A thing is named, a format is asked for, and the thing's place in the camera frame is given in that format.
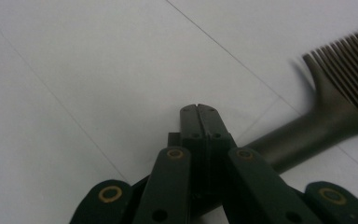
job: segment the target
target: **comb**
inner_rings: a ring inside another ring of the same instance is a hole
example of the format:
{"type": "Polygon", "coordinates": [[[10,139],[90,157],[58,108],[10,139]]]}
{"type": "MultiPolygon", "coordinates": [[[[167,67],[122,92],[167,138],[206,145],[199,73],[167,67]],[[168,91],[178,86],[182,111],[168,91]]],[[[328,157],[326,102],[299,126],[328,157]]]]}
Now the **comb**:
{"type": "Polygon", "coordinates": [[[358,134],[358,32],[303,60],[315,83],[312,110],[247,145],[279,173],[358,134]]]}

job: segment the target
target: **black comb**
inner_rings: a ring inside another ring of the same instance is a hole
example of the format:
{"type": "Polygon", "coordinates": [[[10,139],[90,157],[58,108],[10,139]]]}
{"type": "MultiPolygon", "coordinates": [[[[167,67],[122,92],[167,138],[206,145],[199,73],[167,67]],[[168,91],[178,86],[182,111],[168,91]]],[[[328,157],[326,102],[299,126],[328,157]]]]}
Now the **black comb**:
{"type": "Polygon", "coordinates": [[[312,110],[249,144],[277,172],[358,134],[358,32],[303,56],[315,82],[312,110]]]}

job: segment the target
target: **comb teeth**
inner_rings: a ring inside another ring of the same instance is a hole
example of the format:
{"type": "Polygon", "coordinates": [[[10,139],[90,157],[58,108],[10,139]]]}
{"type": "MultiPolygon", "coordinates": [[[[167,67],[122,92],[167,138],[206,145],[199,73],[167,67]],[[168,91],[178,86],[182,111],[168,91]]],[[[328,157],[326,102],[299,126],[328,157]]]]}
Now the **comb teeth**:
{"type": "Polygon", "coordinates": [[[339,92],[358,108],[358,33],[311,54],[339,92]]]}

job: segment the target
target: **white surface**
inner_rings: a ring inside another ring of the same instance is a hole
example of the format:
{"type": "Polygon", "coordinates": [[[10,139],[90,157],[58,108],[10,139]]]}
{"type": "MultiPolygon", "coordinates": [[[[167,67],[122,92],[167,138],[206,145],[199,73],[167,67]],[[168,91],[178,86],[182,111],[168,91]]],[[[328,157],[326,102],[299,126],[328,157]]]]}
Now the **white surface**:
{"type": "MultiPolygon", "coordinates": [[[[0,0],[0,223],[67,223],[95,184],[135,183],[185,105],[240,146],[295,119],[301,55],[356,29],[353,1],[0,0]]],[[[282,177],[358,196],[358,137],[282,177]]]]}

